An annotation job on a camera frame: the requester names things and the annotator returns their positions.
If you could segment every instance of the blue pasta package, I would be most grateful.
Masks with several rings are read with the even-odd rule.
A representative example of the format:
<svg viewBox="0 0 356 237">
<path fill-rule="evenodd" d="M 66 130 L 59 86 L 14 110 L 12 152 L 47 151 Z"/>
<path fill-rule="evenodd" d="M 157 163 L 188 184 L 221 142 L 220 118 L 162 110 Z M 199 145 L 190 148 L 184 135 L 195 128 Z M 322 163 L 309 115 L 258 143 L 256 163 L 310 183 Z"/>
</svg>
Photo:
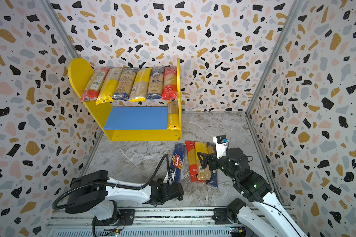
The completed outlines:
<svg viewBox="0 0 356 237">
<path fill-rule="evenodd" d="M 170 172 L 174 174 L 174 182 L 179 183 L 181 177 L 181 170 L 186 154 L 186 145 L 176 143 L 174 147 L 173 157 L 170 164 Z"/>
</svg>

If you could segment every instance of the red pasta package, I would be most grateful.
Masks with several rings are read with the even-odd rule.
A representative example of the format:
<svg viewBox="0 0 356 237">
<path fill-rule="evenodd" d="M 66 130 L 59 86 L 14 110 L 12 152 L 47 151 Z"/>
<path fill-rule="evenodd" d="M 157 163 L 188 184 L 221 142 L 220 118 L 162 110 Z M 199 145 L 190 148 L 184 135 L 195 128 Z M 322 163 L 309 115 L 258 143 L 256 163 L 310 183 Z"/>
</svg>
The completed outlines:
<svg viewBox="0 0 356 237">
<path fill-rule="evenodd" d="M 109 68 L 101 67 L 96 69 L 92 74 L 86 89 L 83 91 L 80 98 L 80 102 L 95 101 L 98 99 L 100 89 L 102 88 L 105 76 L 107 75 Z"/>
<path fill-rule="evenodd" d="M 176 67 L 165 68 L 164 91 L 162 92 L 161 99 L 167 101 L 178 99 Z"/>
</svg>

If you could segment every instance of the shelf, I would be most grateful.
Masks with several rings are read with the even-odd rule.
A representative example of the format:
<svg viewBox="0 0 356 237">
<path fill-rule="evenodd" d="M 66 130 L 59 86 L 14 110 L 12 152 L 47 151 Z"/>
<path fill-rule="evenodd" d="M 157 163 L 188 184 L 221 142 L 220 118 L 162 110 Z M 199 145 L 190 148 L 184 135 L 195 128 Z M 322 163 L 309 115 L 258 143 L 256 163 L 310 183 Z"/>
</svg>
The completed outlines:
<svg viewBox="0 0 356 237">
<path fill-rule="evenodd" d="M 167 107 L 113 107 L 111 103 L 83 102 L 110 141 L 178 141 L 182 138 L 180 59 L 177 59 L 179 129 L 167 127 Z M 71 87 L 81 97 L 94 70 L 83 58 L 69 64 Z"/>
</svg>

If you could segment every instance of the yellow pasta package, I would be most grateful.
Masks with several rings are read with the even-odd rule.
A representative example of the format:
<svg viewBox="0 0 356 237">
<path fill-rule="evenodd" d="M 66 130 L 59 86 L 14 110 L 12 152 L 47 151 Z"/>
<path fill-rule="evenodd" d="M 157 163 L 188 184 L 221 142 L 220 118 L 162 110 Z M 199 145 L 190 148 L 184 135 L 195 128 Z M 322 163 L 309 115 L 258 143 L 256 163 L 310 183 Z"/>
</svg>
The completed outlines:
<svg viewBox="0 0 356 237">
<path fill-rule="evenodd" d="M 195 152 L 208 154 L 207 144 L 205 144 L 204 142 L 195 142 Z M 198 155 L 196 155 L 195 159 L 197 163 L 198 180 L 209 180 L 211 178 L 211 171 L 209 171 L 208 166 L 207 168 L 203 169 L 202 165 L 200 164 Z"/>
<path fill-rule="evenodd" d="M 96 100 L 96 104 L 113 101 L 112 95 L 119 84 L 122 71 L 122 68 L 112 68 L 109 70 L 107 76 L 105 77 L 102 89 L 100 90 L 98 99 Z"/>
<path fill-rule="evenodd" d="M 145 101 L 147 99 L 151 70 L 152 68 L 146 68 L 137 72 L 131 95 L 129 96 L 130 102 Z"/>
</svg>

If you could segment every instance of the terrazzo pattern wall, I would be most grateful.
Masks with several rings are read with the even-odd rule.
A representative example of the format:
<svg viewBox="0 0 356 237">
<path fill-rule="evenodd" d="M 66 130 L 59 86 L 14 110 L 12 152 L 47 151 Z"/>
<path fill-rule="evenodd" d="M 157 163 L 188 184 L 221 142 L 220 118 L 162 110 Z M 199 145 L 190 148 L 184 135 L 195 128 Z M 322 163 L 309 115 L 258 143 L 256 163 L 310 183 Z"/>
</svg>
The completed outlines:
<svg viewBox="0 0 356 237">
<path fill-rule="evenodd" d="M 189 111 L 246 110 L 292 4 L 291 0 L 51 2 L 78 53 L 95 68 L 176 65 L 179 57 L 184 67 L 182 108 Z"/>
<path fill-rule="evenodd" d="M 356 1 L 304 1 L 250 117 L 305 233 L 356 237 Z"/>
<path fill-rule="evenodd" d="M 0 236 L 43 236 L 100 131 L 70 61 L 37 1 L 0 1 Z"/>
</svg>

